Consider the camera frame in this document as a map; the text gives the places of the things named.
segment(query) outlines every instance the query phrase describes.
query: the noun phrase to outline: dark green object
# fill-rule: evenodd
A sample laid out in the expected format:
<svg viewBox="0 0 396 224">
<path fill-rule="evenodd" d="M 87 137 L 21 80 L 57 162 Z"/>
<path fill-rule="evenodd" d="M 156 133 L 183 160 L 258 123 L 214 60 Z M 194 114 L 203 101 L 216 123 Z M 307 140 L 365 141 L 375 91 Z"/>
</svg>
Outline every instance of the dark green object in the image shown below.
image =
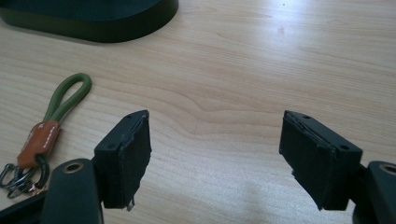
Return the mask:
<svg viewBox="0 0 396 224">
<path fill-rule="evenodd" d="M 149 112 L 124 117 L 95 148 L 92 162 L 105 208 L 134 206 L 134 194 L 149 165 Z"/>
<path fill-rule="evenodd" d="M 72 96 L 70 96 L 70 98 L 61 104 L 61 101 L 69 88 L 78 82 L 82 82 L 81 87 Z M 49 108 L 47 109 L 43 121 L 49 119 L 60 121 L 73 106 L 77 105 L 88 94 L 91 86 L 91 78 L 84 73 L 77 73 L 65 79 L 52 94 L 49 102 Z"/>
<path fill-rule="evenodd" d="M 151 34 L 177 8 L 178 0 L 0 0 L 10 25 L 103 43 Z"/>
<path fill-rule="evenodd" d="M 53 170 L 40 224 L 103 224 L 93 164 L 67 161 Z"/>
<path fill-rule="evenodd" d="M 318 209 L 346 210 L 348 178 L 360 168 L 359 147 L 305 114 L 285 111 L 279 153 Z"/>
</svg>

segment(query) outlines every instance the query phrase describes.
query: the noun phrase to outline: green lanyard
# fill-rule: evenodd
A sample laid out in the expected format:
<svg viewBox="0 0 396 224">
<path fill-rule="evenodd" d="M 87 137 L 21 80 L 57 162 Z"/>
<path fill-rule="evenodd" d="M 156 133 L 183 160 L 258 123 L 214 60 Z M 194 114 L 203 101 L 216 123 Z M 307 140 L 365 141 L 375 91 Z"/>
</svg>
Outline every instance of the green lanyard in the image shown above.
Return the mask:
<svg viewBox="0 0 396 224">
<path fill-rule="evenodd" d="M 78 82 L 82 82 L 81 87 L 61 104 L 66 92 Z M 0 188 L 8 190 L 8 198 L 16 198 L 24 192 L 38 193 L 44 190 L 50 176 L 50 167 L 45 158 L 53 148 L 59 132 L 59 122 L 73 106 L 87 95 L 91 86 L 90 77 L 78 73 L 65 79 L 55 90 L 43 121 L 37 123 L 30 131 L 21 154 L 18 156 L 18 165 L 9 163 L 0 174 Z M 38 167 L 41 170 L 41 176 L 38 181 L 33 183 L 30 178 Z M 14 171 L 14 178 L 6 184 L 3 183 L 5 177 L 12 171 Z"/>
</svg>

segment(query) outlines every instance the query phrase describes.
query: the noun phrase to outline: light wood surface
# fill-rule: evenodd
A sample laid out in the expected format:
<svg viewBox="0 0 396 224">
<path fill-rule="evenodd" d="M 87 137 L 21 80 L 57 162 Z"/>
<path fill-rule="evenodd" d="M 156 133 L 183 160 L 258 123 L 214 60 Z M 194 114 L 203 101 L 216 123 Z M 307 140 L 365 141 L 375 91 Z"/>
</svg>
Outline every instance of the light wood surface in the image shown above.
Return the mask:
<svg viewBox="0 0 396 224">
<path fill-rule="evenodd" d="M 284 110 L 396 162 L 396 2 L 180 0 L 161 30 L 98 44 L 0 22 L 0 167 L 15 162 L 62 80 L 93 87 L 50 167 L 90 159 L 125 115 L 150 112 L 136 206 L 106 223 L 351 223 L 321 211 L 278 154 Z M 15 202 L 0 190 L 0 209 Z"/>
</svg>

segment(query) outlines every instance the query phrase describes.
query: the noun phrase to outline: black plastic part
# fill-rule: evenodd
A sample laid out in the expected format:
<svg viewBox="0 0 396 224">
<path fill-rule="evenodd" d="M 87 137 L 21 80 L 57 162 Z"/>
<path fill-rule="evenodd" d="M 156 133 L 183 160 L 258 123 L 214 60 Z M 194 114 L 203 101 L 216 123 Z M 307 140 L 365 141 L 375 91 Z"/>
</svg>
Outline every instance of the black plastic part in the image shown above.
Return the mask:
<svg viewBox="0 0 396 224">
<path fill-rule="evenodd" d="M 359 169 L 349 176 L 347 195 L 359 207 L 359 211 L 369 215 L 369 211 L 374 211 L 366 184 L 367 174 L 368 169 L 360 165 Z"/>
<path fill-rule="evenodd" d="M 40 224 L 103 223 L 93 164 L 77 159 L 52 173 Z"/>
<path fill-rule="evenodd" d="M 0 0 L 8 24 L 103 43 L 151 34 L 177 8 L 178 0 Z"/>
<path fill-rule="evenodd" d="M 38 224 L 47 192 L 41 192 L 0 211 L 0 223 Z"/>
<path fill-rule="evenodd" d="M 348 178 L 360 167 L 360 148 L 307 115 L 285 111 L 279 153 L 318 209 L 347 208 Z"/>
<path fill-rule="evenodd" d="M 124 117 L 95 148 L 92 159 L 105 208 L 134 205 L 134 194 L 149 165 L 149 112 Z"/>
<path fill-rule="evenodd" d="M 366 185 L 378 223 L 396 223 L 396 165 L 371 161 Z"/>
<path fill-rule="evenodd" d="M 352 215 L 353 224 L 377 224 L 378 221 L 373 209 L 365 210 L 356 205 Z"/>
</svg>

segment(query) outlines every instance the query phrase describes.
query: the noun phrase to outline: brown leather tag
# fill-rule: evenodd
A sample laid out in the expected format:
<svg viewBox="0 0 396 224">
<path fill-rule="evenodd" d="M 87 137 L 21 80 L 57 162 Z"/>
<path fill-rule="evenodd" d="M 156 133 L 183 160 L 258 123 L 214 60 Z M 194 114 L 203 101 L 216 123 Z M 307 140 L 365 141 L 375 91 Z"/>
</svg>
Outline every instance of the brown leather tag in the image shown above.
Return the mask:
<svg viewBox="0 0 396 224">
<path fill-rule="evenodd" d="M 38 166 L 35 155 L 49 155 L 52 151 L 56 136 L 59 132 L 59 122 L 56 120 L 46 120 L 37 123 L 22 148 L 18 156 L 18 166 L 22 169 Z"/>
</svg>

